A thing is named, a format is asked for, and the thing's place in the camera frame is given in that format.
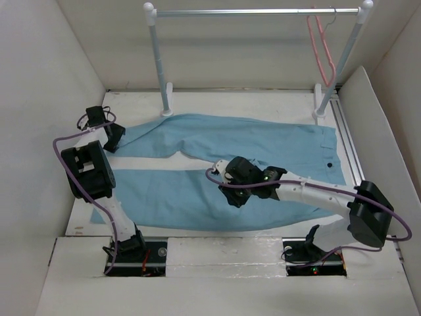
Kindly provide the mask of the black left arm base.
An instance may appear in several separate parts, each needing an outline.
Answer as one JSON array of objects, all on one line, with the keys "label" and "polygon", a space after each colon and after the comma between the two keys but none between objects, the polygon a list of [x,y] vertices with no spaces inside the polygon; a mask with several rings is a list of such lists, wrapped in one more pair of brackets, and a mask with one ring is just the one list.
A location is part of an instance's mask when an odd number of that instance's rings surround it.
[{"label": "black left arm base", "polygon": [[107,255],[104,274],[110,277],[164,277],[166,275],[167,238],[146,238],[144,250],[117,254],[114,264],[114,242],[103,246]]}]

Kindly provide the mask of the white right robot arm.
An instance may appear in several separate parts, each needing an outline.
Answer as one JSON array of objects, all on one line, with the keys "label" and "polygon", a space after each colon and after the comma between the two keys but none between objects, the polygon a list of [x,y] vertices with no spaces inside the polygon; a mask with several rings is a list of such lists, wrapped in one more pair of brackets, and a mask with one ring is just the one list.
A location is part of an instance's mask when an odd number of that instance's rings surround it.
[{"label": "white right robot arm", "polygon": [[219,175],[219,190],[229,205],[240,208],[251,196],[276,201],[304,203],[330,211],[341,218],[331,224],[311,228],[304,251],[320,259],[327,251],[359,242],[382,248],[389,230],[393,207],[373,182],[342,186],[305,178],[283,168],[259,169],[243,157],[219,160],[206,176]]}]

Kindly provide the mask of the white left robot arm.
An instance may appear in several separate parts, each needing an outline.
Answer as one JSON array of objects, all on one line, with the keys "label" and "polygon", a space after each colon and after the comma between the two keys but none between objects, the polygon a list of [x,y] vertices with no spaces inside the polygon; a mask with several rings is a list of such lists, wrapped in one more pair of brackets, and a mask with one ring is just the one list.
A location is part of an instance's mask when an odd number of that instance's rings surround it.
[{"label": "white left robot arm", "polygon": [[113,191],[116,178],[106,153],[115,153],[126,129],[107,118],[101,106],[86,109],[86,123],[78,122],[84,133],[75,146],[60,152],[66,169],[70,189],[77,199],[100,205],[103,220],[110,226],[114,237],[110,251],[139,261],[146,255],[145,240],[132,220],[128,218]]}]

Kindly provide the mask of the light blue trousers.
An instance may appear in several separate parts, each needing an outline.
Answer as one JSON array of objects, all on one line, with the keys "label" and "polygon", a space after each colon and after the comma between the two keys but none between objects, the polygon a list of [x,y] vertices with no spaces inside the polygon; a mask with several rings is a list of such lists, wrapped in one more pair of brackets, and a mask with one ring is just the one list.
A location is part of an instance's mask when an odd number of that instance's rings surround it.
[{"label": "light blue trousers", "polygon": [[241,156],[261,169],[274,166],[332,184],[345,181],[333,128],[199,114],[160,118],[129,127],[116,151],[117,157],[161,159],[157,170],[114,172],[115,196],[136,224],[240,232],[328,216],[318,207],[255,196],[240,208],[231,206],[204,170],[170,169],[167,159],[177,152],[210,163]]}]

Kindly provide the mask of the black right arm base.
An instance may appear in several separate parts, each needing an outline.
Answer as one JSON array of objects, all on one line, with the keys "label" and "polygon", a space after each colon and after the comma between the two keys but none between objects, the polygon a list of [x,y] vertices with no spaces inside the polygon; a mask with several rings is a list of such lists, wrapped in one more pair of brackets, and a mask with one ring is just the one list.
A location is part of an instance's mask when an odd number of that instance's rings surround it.
[{"label": "black right arm base", "polygon": [[313,244],[319,225],[313,226],[305,238],[284,238],[280,258],[284,260],[288,277],[342,276],[347,272],[341,252],[327,252]]}]

